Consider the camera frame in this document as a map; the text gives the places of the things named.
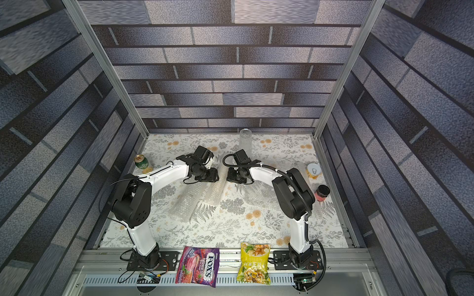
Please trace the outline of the bubble wrap sheet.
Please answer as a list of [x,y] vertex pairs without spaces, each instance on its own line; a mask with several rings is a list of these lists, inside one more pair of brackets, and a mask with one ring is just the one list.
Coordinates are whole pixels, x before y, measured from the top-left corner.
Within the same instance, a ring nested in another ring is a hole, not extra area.
[[242,198],[244,203],[264,210],[283,213],[273,186],[254,181],[252,184],[234,184],[234,188],[237,196]]

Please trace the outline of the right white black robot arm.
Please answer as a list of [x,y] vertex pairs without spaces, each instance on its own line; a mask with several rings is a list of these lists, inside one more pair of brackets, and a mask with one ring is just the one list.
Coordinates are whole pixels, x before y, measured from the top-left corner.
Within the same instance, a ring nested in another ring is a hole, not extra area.
[[222,163],[228,168],[227,181],[242,185],[262,182],[271,186],[281,211],[290,221],[289,253],[293,265],[311,259],[314,248],[309,239],[308,220],[316,201],[314,193],[300,171],[282,171],[259,160],[251,160],[243,149],[226,155]]

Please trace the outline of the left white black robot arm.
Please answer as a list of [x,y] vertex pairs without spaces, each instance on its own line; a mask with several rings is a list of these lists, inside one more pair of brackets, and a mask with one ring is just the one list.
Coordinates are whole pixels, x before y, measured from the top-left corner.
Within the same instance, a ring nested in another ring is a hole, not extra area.
[[214,160],[210,150],[198,146],[194,153],[180,155],[162,168],[138,176],[128,174],[117,181],[111,212],[127,228],[138,258],[151,263],[159,260],[159,245],[149,227],[152,196],[175,181],[217,182]]

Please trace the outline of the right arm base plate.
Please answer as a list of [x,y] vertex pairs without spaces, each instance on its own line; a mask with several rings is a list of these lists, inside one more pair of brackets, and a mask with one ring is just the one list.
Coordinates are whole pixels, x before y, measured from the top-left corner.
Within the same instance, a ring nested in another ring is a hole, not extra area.
[[322,271],[325,267],[318,250],[308,250],[302,255],[294,254],[289,250],[276,250],[272,252],[272,258],[276,270]]

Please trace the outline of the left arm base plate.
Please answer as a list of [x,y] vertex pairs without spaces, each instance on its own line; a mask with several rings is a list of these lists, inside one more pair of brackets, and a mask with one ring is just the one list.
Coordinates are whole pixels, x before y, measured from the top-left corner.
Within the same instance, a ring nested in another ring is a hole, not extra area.
[[125,260],[127,271],[175,271],[179,255],[176,251],[159,251],[145,257],[132,250],[130,258]]

